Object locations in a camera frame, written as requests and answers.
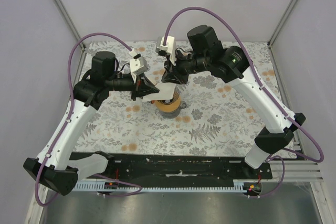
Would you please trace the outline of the grey glass carafe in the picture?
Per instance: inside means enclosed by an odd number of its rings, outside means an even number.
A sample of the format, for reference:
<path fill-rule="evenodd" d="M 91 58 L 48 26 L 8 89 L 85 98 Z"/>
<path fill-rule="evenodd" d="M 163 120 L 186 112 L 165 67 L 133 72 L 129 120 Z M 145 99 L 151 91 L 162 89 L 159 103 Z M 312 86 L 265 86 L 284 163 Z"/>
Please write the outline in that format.
<path fill-rule="evenodd" d="M 159 110 L 159 113 L 166 119 L 173 119 L 176 118 L 180 114 L 181 110 L 185 109 L 186 107 L 187 107 L 186 102 L 181 101 L 180 105 L 176 109 L 170 112 L 164 112 L 162 110 Z"/>

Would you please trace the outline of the grey ribbed glass dripper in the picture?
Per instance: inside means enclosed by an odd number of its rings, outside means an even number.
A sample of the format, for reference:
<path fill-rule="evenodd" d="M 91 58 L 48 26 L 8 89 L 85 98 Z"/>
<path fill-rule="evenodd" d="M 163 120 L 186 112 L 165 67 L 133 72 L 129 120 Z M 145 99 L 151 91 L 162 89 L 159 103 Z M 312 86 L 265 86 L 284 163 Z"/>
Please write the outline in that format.
<path fill-rule="evenodd" d="M 161 104 L 165 104 L 165 105 L 169 105 L 169 104 L 176 103 L 179 99 L 180 99 L 180 91 L 179 91 L 178 87 L 175 87 L 174 93 L 173 93 L 173 98 L 166 99 L 166 100 L 157 100 L 156 102 L 161 103 Z"/>

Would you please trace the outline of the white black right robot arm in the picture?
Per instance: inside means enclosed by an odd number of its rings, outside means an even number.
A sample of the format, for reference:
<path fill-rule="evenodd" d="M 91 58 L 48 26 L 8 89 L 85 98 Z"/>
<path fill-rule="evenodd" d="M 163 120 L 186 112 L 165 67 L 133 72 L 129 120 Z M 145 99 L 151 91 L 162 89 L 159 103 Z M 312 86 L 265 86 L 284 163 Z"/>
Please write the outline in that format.
<path fill-rule="evenodd" d="M 209 71 L 243 96 L 265 125 L 240 166 L 245 178 L 254 178 L 271 154 L 290 143 L 306 117 L 291 111 L 272 92 L 264 91 L 266 84 L 259 74 L 253 73 L 254 68 L 243 50 L 238 46 L 223 47 L 212 27 L 197 26 L 187 33 L 187 37 L 192 51 L 186 56 L 177 50 L 174 37 L 158 39 L 156 53 L 166 57 L 162 82 L 185 84 L 191 74 Z"/>

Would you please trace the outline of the white paper coffee filter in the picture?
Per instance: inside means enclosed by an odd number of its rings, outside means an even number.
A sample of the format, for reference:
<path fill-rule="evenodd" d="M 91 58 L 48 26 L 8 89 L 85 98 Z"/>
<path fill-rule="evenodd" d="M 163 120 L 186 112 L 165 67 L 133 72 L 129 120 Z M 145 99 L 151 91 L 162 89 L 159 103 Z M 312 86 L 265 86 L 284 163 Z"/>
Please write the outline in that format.
<path fill-rule="evenodd" d="M 159 89 L 159 92 L 145 95 L 142 98 L 143 102 L 161 101 L 161 100 L 165 101 L 173 99 L 176 84 L 160 82 L 155 87 Z"/>

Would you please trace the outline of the round wooden dripper stand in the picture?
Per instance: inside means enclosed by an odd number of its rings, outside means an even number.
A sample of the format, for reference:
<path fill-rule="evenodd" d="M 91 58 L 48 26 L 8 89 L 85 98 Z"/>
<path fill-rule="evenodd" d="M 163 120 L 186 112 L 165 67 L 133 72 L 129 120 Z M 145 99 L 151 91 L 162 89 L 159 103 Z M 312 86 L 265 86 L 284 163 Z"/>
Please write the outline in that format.
<path fill-rule="evenodd" d="M 169 104 L 169 105 L 165 105 L 165 104 L 161 104 L 161 103 L 158 103 L 158 102 L 154 102 L 155 106 L 159 109 L 159 110 L 162 110 L 164 112 L 170 112 L 174 109 L 176 109 L 181 103 L 181 98 L 176 102 L 176 103 L 173 103 L 173 104 Z"/>

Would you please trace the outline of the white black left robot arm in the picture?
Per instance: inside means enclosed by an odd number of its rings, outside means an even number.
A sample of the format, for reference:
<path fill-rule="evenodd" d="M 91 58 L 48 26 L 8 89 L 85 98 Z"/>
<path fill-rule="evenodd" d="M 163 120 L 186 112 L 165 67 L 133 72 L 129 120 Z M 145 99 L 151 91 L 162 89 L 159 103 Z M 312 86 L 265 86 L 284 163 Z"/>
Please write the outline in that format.
<path fill-rule="evenodd" d="M 118 71 L 114 53 L 95 54 L 91 68 L 71 88 L 71 100 L 53 137 L 36 158 L 27 158 L 23 164 L 37 185 L 65 196 L 82 179 L 94 174 L 110 178 L 115 174 L 116 166 L 110 154 L 97 151 L 75 161 L 70 156 L 86 125 L 111 91 L 129 91 L 132 100 L 159 92 L 144 74 L 148 70 L 144 57 L 132 55 L 128 65 L 130 73 L 122 73 Z"/>

